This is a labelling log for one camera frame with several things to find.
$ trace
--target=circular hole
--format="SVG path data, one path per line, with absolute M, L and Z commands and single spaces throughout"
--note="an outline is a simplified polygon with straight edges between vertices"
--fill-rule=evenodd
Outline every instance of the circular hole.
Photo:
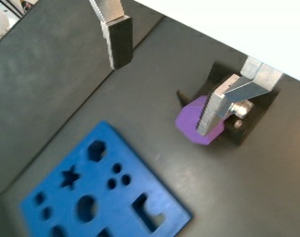
M 48 220 L 51 218 L 51 214 L 52 214 L 51 208 L 45 207 L 41 211 L 41 219 Z
M 121 177 L 121 183 L 124 185 L 128 185 L 129 182 L 131 182 L 131 178 L 127 174 L 124 174 L 123 177 Z
M 76 215 L 79 219 L 84 222 L 91 221 L 96 215 L 96 209 L 97 206 L 92 197 L 88 195 L 81 196 L 76 202 Z
M 44 193 L 43 192 L 39 192 L 36 195 L 35 195 L 35 203 L 36 205 L 39 206 L 43 202 L 44 202 Z
M 60 226 L 53 226 L 51 229 L 51 237 L 65 237 L 65 232 Z
M 115 180 L 113 179 L 108 179 L 107 186 L 109 189 L 115 188 Z
M 113 164 L 112 171 L 113 171 L 115 174 L 120 173 L 121 165 L 119 163 Z

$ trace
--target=rectangular hole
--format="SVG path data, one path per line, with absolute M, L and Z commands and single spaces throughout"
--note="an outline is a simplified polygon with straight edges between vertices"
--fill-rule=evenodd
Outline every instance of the rectangular hole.
M 136 213 L 136 215 L 139 216 L 147 230 L 149 230 L 149 232 L 153 232 L 156 230 L 156 228 L 159 227 L 159 225 L 163 223 L 164 217 L 161 214 L 157 214 L 155 216 L 148 215 L 145 208 L 144 208 L 144 203 L 145 203 L 145 199 L 147 196 L 143 193 L 136 200 L 132 203 L 132 209 Z

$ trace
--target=oval hole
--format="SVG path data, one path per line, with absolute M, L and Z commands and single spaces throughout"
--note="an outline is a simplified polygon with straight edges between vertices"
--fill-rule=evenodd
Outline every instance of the oval hole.
M 76 202 L 77 218 L 84 222 L 91 221 L 92 218 L 95 217 L 96 209 L 97 206 L 92 197 L 88 195 L 81 196 Z

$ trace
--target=dark gray tabletop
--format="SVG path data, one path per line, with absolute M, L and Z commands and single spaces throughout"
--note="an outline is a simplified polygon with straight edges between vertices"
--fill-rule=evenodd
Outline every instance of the dark gray tabletop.
M 214 60 L 239 69 L 244 55 L 179 23 L 160 22 L 132 63 L 108 77 L 4 194 L 21 236 L 20 201 L 104 119 L 192 212 L 179 236 L 300 237 L 300 82 L 286 77 L 279 83 L 239 147 L 224 139 L 195 145 L 174 125 L 175 90 L 194 94 Z

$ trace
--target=screw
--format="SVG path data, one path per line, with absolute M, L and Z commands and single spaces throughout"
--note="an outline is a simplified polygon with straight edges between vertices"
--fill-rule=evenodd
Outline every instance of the screw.
M 240 120 L 236 120 L 235 123 L 234 123 L 234 128 L 238 129 L 242 125 L 242 121 Z

